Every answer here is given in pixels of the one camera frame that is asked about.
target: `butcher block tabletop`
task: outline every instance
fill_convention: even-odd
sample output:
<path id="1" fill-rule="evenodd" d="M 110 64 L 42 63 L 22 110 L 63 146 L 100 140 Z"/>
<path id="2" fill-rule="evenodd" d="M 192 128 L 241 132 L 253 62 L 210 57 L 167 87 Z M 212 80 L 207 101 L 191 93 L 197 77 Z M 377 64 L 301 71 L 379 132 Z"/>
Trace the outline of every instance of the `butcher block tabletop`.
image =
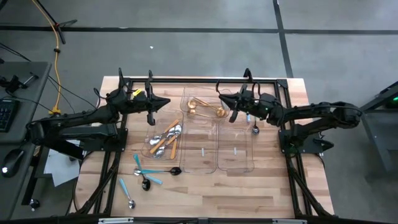
<path id="1" fill-rule="evenodd" d="M 119 77 L 104 77 L 101 86 L 101 95 L 117 89 Z M 308 104 L 304 80 L 288 78 L 289 93 L 292 106 Z M 214 94 L 214 83 L 152 83 L 153 92 L 157 96 L 170 98 L 171 102 L 164 106 L 165 110 L 180 110 L 181 99 L 185 87 L 203 87 L 202 95 Z M 220 84 L 220 89 L 228 89 L 231 93 L 240 90 L 242 84 Z M 133 89 L 144 90 L 143 83 L 135 83 Z M 275 95 L 273 85 L 262 84 L 262 93 Z M 178 167 L 181 159 L 186 159 L 181 144 L 174 160 L 160 161 L 143 156 L 141 149 L 147 134 L 147 113 L 129 114 L 127 117 L 128 136 L 125 151 L 121 154 L 118 179 L 123 178 L 131 198 L 136 207 L 128 207 L 127 198 L 119 181 L 116 182 L 112 217 L 208 217 L 208 218 L 293 218 L 294 211 L 290 196 L 289 180 L 286 161 L 280 152 L 277 138 L 278 127 L 271 126 L 265 121 L 257 121 L 260 133 L 252 136 L 252 160 L 254 169 L 251 172 L 216 169 L 213 173 L 204 172 L 186 173 L 172 176 L 168 173 L 151 174 L 163 181 L 162 185 L 151 183 L 148 192 L 141 187 L 142 176 L 133 174 L 137 164 L 133 155 L 138 154 L 143 169 L 170 169 Z M 246 119 L 240 112 L 239 119 Z M 305 124 L 311 119 L 303 119 L 296 123 Z M 198 144 L 209 141 L 197 140 Z M 89 199 L 97 188 L 104 152 L 93 152 L 81 166 L 80 175 L 75 191 L 75 200 L 78 209 Z M 325 171 L 319 157 L 313 154 L 302 154 L 303 166 L 308 188 L 326 211 L 333 213 Z M 296 184 L 297 195 L 302 211 L 304 209 L 302 192 Z M 108 196 L 109 184 L 104 190 L 101 212 L 104 209 Z"/>

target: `yellow cable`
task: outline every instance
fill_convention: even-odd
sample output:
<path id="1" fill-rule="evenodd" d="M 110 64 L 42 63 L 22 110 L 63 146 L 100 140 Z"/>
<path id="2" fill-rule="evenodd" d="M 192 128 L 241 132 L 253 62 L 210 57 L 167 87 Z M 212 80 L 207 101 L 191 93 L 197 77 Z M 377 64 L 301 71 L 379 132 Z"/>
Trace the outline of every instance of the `yellow cable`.
<path id="1" fill-rule="evenodd" d="M 56 50 L 59 50 L 59 40 L 58 40 L 58 35 L 57 35 L 57 31 L 55 31 L 54 26 L 52 25 L 50 19 L 47 17 L 47 15 L 43 12 L 43 10 L 40 8 L 40 6 L 34 1 L 32 0 L 32 2 L 35 4 L 35 6 L 40 10 L 40 12 L 43 14 L 43 16 L 45 17 L 45 19 L 49 22 L 52 30 L 54 31 L 54 35 L 55 35 L 55 40 L 57 41 L 57 46 L 56 46 Z M 60 102 L 60 95 L 61 95 L 61 81 L 60 81 L 60 75 L 58 74 L 58 67 L 57 67 L 57 63 L 58 63 L 58 52 L 55 52 L 55 61 L 54 61 L 54 70 L 55 70 L 55 74 L 57 76 L 57 80 L 59 83 L 58 86 L 58 96 L 57 96 L 57 102 L 55 103 L 55 106 L 52 108 L 52 111 L 49 111 L 50 114 L 53 113 L 61 113 L 61 110 L 58 109 L 58 104 Z"/>

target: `gray floor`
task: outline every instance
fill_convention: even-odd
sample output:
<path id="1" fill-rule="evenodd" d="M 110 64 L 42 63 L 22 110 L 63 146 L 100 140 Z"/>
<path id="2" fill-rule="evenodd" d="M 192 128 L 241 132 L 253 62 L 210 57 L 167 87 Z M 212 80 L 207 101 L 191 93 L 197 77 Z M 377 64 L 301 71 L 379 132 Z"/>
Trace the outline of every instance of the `gray floor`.
<path id="1" fill-rule="evenodd" d="M 60 21 L 79 26 L 276 28 L 271 0 L 43 0 Z M 398 29 L 394 0 L 280 0 L 286 29 Z M 45 26 L 30 1 L 14 0 L 0 12 L 0 24 Z M 58 63 L 63 86 L 94 103 L 92 88 L 104 75 L 286 77 L 277 34 L 65 33 Z M 287 35 L 295 78 L 304 78 L 311 102 L 347 101 L 358 106 L 397 81 L 398 35 Z M 36 61 L 53 61 L 51 32 L 1 31 L 0 42 Z M 0 57 L 20 61 L 5 51 Z M 52 107 L 55 88 L 47 85 L 41 103 Z M 75 110 L 89 106 L 71 100 Z M 63 112 L 71 109 L 62 101 Z M 40 108 L 36 117 L 47 112 Z M 344 218 L 396 222 L 397 181 L 365 181 L 380 169 L 362 125 L 327 132 L 335 148 L 325 153 L 326 174 L 335 213 Z M 13 218 L 63 215 L 72 182 L 54 188 L 41 182 L 35 212 L 18 208 Z"/>

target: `white paper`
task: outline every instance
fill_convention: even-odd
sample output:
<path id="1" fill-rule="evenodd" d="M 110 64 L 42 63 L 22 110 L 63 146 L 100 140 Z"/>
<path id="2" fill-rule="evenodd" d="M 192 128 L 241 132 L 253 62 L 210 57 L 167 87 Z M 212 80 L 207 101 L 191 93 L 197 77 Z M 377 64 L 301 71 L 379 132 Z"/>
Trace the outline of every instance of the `white paper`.
<path id="1" fill-rule="evenodd" d="M 79 145 L 80 141 L 68 140 L 68 142 Z M 52 174 L 54 186 L 63 184 L 79 176 L 80 165 L 75 159 L 71 161 L 68 156 L 50 149 L 47 162 L 44 167 L 44 174 Z"/>

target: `plastic container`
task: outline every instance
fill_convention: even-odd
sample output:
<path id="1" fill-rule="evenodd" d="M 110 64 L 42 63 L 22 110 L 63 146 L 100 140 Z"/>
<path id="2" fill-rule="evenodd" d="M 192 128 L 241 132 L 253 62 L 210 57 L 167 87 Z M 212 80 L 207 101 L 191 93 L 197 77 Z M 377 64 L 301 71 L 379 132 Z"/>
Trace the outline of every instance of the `plastic container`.
<path id="1" fill-rule="evenodd" d="M 254 169 L 252 126 L 253 123 L 246 120 L 220 122 L 217 148 L 219 169 L 233 172 L 251 172 Z"/>
<path id="2" fill-rule="evenodd" d="M 150 153 L 150 150 L 153 149 L 157 144 L 154 144 L 151 142 L 151 139 L 154 139 L 154 136 L 161 136 L 162 133 L 168 129 L 168 127 L 178 120 L 178 124 L 181 125 L 182 127 L 182 133 L 183 133 L 183 113 L 179 110 L 167 110 L 167 109 L 161 109 L 157 112 L 156 114 L 156 125 L 155 126 L 149 126 L 147 130 L 147 134 L 144 140 L 144 145 L 141 149 L 141 154 L 146 157 L 150 157 L 153 159 L 161 159 L 161 160 L 172 160 L 178 157 L 178 152 L 179 149 L 181 148 L 181 142 L 182 142 L 182 133 L 177 137 L 177 148 L 175 154 L 173 153 L 172 157 L 172 148 L 174 142 L 171 142 L 165 149 L 164 149 L 164 154 L 161 157 L 155 157 L 155 153 Z M 163 134 L 162 139 L 167 137 L 167 134 L 173 134 L 172 131 L 167 131 L 165 134 Z M 166 138 L 164 143 L 161 146 L 164 146 L 166 142 L 171 139 L 172 136 L 169 136 Z"/>
<path id="3" fill-rule="evenodd" d="M 180 168 L 193 174 L 211 174 L 217 169 L 218 120 L 185 118 Z"/>
<path id="4" fill-rule="evenodd" d="M 229 90 L 220 93 L 231 94 Z M 187 117 L 221 118 L 229 115 L 229 108 L 218 98 L 214 88 L 188 86 L 184 88 L 180 108 L 187 112 Z"/>

